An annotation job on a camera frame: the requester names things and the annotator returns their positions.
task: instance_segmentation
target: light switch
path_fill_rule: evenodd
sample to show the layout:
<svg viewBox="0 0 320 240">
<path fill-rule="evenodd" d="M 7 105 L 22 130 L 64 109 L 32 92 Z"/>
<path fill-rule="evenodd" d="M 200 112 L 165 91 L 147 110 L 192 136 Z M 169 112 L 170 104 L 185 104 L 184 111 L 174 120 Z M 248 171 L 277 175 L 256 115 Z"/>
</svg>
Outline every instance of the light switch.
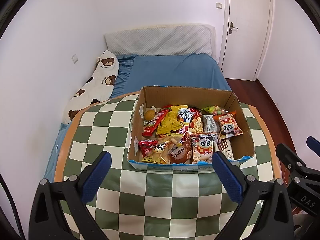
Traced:
<svg viewBox="0 0 320 240">
<path fill-rule="evenodd" d="M 76 62 L 77 62 L 78 60 L 79 60 L 79 59 L 78 59 L 77 54 L 74 54 L 74 55 L 72 56 L 73 64 L 76 64 Z"/>
</svg>

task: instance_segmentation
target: blue gripper pad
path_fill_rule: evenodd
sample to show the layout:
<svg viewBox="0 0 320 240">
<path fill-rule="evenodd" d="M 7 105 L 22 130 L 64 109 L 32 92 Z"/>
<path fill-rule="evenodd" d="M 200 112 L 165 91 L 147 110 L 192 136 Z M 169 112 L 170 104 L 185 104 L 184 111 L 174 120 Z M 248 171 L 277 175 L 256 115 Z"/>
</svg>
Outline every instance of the blue gripper pad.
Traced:
<svg viewBox="0 0 320 240">
<path fill-rule="evenodd" d="M 243 187 L 233 174 L 231 169 L 227 166 L 224 160 L 216 152 L 212 156 L 212 166 L 221 180 L 226 192 L 233 202 L 240 204 L 243 200 Z"/>
<path fill-rule="evenodd" d="M 107 175 L 111 167 L 111 155 L 108 152 L 103 152 L 104 155 L 101 157 L 99 162 L 93 168 L 91 174 L 86 179 L 82 187 L 81 201 L 82 203 L 91 202 L 94 196 L 98 192 L 98 189 Z"/>
<path fill-rule="evenodd" d="M 307 146 L 320 157 L 320 142 L 312 136 L 307 138 Z"/>
</svg>

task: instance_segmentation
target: door handle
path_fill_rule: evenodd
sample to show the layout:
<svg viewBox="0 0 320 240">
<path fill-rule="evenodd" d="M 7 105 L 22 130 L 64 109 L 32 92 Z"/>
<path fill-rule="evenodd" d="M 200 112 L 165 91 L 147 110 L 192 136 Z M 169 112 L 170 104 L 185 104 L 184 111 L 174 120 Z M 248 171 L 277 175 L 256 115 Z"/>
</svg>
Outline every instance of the door handle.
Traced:
<svg viewBox="0 0 320 240">
<path fill-rule="evenodd" d="M 237 30 L 239 30 L 239 28 L 233 27 L 233 22 L 230 23 L 229 34 L 232 33 L 232 29 L 237 29 Z"/>
</svg>

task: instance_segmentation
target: green and white checkered cloth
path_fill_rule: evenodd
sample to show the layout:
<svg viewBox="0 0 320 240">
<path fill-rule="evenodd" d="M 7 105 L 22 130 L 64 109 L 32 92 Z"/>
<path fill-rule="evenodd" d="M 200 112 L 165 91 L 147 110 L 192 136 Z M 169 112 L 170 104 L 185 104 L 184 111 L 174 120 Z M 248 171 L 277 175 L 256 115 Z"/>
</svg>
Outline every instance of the green and white checkered cloth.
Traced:
<svg viewBox="0 0 320 240">
<path fill-rule="evenodd" d="M 80 174 L 106 150 L 112 156 L 112 166 L 95 199 L 86 206 L 110 240 L 214 239 L 237 207 L 214 171 L 137 171 L 128 163 L 129 124 L 137 97 L 111 99 L 83 114 L 64 179 Z M 274 174 L 267 140 L 248 105 L 241 105 L 255 156 L 240 168 L 260 181 L 271 181 Z M 74 236 L 83 239 L 65 201 L 62 207 Z M 242 238 L 250 234 L 260 209 L 259 201 Z"/>
</svg>

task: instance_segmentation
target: body pillow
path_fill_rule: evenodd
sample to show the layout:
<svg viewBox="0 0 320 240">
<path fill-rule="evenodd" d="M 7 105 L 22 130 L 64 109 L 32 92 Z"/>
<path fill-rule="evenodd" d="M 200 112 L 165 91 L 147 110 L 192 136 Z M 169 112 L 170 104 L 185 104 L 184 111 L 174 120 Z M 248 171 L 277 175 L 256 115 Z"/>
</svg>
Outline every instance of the body pillow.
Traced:
<svg viewBox="0 0 320 240">
<path fill-rule="evenodd" d="M 81 109 L 108 100 L 118 76 L 119 62 L 106 50 L 96 63 L 96 70 L 86 84 L 71 98 L 63 113 L 63 123 L 68 124 Z"/>
</svg>

